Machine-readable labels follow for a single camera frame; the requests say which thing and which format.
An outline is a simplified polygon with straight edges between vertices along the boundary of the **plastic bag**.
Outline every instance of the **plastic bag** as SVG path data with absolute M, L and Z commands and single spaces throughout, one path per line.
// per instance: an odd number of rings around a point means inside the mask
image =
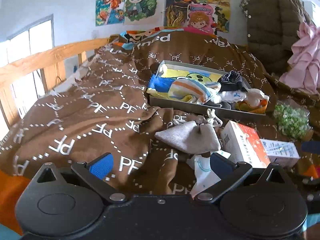
M 311 129 L 309 111 L 292 99 L 278 101 L 273 116 L 277 121 L 278 130 L 292 138 L 302 139 Z

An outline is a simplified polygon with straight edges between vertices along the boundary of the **metal bolt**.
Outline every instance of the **metal bolt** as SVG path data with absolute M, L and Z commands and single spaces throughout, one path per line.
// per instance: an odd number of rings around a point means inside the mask
M 113 193 L 109 197 L 112 201 L 124 201 L 125 200 L 125 195 L 122 193 Z
M 313 198 L 314 198 L 314 197 L 315 197 L 314 195 L 309 194 L 309 195 L 307 196 L 307 200 L 308 200 L 308 201 L 313 201 Z
M 210 193 L 203 192 L 200 193 L 197 198 L 201 201 L 209 201 L 213 199 L 213 196 Z
M 309 179 L 303 179 L 303 180 L 302 180 L 302 183 L 303 183 L 303 184 L 308 184 L 308 182 L 309 182 Z
M 158 204 L 165 204 L 165 200 L 164 199 L 158 199 Z

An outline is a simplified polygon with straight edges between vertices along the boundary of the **wooden bed rail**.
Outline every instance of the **wooden bed rail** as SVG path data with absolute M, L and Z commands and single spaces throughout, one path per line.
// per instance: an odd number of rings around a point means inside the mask
M 111 42 L 118 35 L 109 38 L 81 41 L 54 47 L 29 57 L 9 63 L 0 68 L 0 110 L 10 128 L 20 116 L 10 85 L 19 78 L 40 69 L 44 91 L 57 86 L 66 79 L 64 60 L 78 55 L 79 65 L 86 60 L 86 51 L 97 49 Z

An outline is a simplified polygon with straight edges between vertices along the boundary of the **red and white box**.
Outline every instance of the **red and white box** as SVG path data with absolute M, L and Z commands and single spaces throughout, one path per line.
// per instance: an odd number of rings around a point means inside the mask
M 229 160 L 232 162 L 245 161 L 253 168 L 269 165 L 269 157 L 255 129 L 229 121 L 220 136 L 224 150 L 231 153 Z

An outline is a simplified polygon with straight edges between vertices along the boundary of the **pink dress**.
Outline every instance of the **pink dress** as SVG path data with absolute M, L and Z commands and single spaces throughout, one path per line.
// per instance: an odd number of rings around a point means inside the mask
M 301 23 L 297 33 L 300 40 L 292 45 L 293 55 L 288 60 L 292 69 L 279 80 L 290 88 L 319 94 L 316 89 L 320 87 L 320 28 Z

